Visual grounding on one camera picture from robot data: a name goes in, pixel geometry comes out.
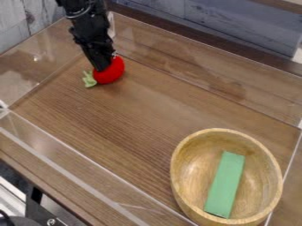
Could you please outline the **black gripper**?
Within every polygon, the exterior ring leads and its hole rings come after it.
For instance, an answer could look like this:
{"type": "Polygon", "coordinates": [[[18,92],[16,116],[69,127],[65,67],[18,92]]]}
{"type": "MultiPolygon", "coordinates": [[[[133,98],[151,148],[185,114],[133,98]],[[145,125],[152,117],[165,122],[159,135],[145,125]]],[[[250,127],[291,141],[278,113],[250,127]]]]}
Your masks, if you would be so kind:
{"type": "Polygon", "coordinates": [[[101,72],[112,63],[116,50],[113,49],[113,41],[108,34],[108,25],[72,25],[69,33],[73,35],[73,41],[84,51],[85,57],[101,72]]]}

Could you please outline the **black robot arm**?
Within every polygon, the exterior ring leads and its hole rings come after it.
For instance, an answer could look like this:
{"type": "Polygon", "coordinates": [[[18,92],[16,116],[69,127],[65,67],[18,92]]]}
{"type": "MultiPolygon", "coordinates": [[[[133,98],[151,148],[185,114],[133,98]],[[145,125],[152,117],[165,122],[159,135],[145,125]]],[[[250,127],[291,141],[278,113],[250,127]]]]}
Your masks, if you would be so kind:
{"type": "Polygon", "coordinates": [[[73,41],[80,46],[85,57],[101,72],[112,63],[115,49],[113,41],[108,34],[111,27],[107,18],[104,0],[54,0],[58,7],[64,8],[65,18],[72,26],[68,31],[73,41]]]}

